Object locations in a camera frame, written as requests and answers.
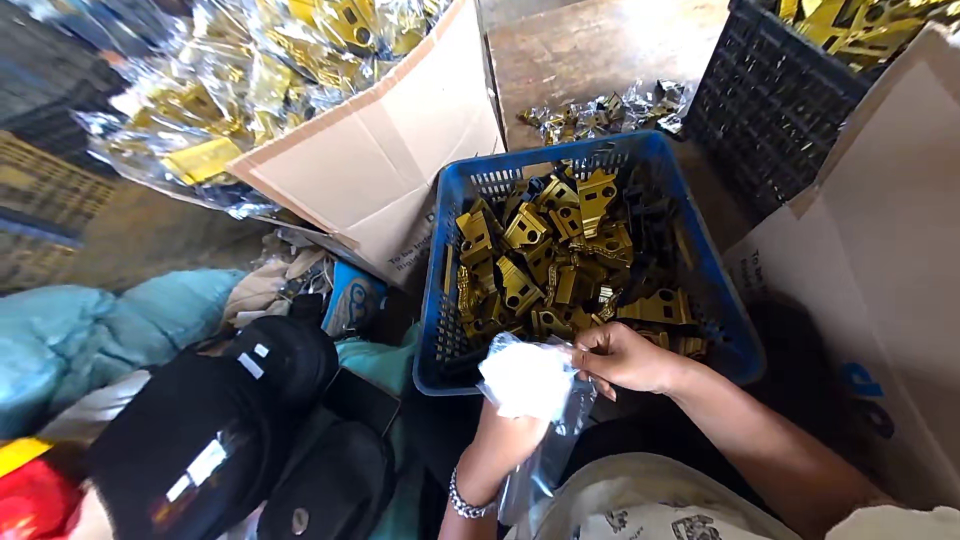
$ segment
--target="wrist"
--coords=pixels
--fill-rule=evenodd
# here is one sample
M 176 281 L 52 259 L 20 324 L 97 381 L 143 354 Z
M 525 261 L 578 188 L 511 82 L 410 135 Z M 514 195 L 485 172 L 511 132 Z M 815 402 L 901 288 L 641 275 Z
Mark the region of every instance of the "wrist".
M 493 464 L 484 463 L 473 446 L 467 447 L 457 464 L 457 491 L 471 506 L 486 506 L 496 498 L 507 477 Z
M 670 368 L 665 371 L 662 382 L 662 394 L 673 398 L 681 398 L 693 381 L 699 376 L 700 370 L 706 368 L 704 364 L 691 360 L 685 356 L 669 353 Z

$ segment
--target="black backpack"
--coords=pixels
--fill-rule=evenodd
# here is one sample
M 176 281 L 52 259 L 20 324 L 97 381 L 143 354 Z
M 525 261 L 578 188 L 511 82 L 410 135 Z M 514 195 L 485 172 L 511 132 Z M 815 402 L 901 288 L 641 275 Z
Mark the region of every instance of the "black backpack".
M 263 538 L 367 537 L 395 462 L 379 433 L 318 405 L 338 363 L 318 327 L 272 316 L 222 356 L 190 348 L 159 368 L 87 453 L 114 537 L 213 540 L 268 498 Z
M 394 495 L 390 442 L 318 407 L 260 517 L 260 540 L 363 539 Z

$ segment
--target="light blue fabric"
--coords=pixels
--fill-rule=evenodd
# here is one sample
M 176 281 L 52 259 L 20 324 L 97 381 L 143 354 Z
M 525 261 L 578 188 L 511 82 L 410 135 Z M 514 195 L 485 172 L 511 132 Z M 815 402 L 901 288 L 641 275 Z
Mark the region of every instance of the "light blue fabric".
M 70 362 L 50 415 L 90 390 L 144 366 L 165 364 L 187 345 L 208 338 L 223 318 L 230 291 L 245 275 L 239 270 L 172 272 L 123 293 Z
M 348 339 L 337 343 L 340 365 L 385 390 L 400 395 L 410 384 L 414 351 L 420 323 L 403 336 L 399 347 Z M 420 526 L 420 490 L 423 483 L 423 465 L 406 452 L 402 418 L 397 418 L 390 429 L 390 439 L 396 455 L 396 491 L 380 523 L 371 534 L 371 540 L 416 540 Z
M 42 287 L 0 298 L 0 439 L 28 434 L 94 322 L 116 299 L 76 285 Z
M 56 285 L 0 299 L 0 439 L 216 330 L 237 270 L 173 272 L 119 298 Z

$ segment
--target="cardboard flap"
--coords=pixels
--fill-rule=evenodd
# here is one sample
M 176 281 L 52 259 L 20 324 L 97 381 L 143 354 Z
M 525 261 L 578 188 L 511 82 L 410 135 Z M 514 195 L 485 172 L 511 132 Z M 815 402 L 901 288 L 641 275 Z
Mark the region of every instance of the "cardboard flap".
M 821 197 L 877 337 L 960 484 L 960 48 L 927 29 L 908 52 L 918 58 L 895 64 Z
M 383 80 L 228 170 L 318 227 L 349 236 L 352 226 L 429 185 L 491 108 L 483 61 L 474 3 L 455 0 Z
M 771 214 L 725 260 L 785 293 L 869 385 L 893 495 L 960 504 L 960 40 L 927 27 L 848 119 L 799 219 Z

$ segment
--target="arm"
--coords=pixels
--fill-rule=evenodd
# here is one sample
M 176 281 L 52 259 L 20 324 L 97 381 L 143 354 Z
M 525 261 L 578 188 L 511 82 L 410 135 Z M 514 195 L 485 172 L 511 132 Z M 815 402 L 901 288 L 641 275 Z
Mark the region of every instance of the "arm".
M 550 425 L 545 420 L 497 416 L 493 404 L 484 401 L 473 442 L 457 464 L 457 491 L 473 506 L 484 506 L 496 498 L 500 484 L 530 456 Z M 441 540 L 494 540 L 496 512 L 481 519 L 460 517 L 447 502 Z
M 617 323 L 578 335 L 577 345 L 577 367 L 669 396 L 803 538 L 823 538 L 861 505 L 891 501 L 817 439 L 703 364 Z

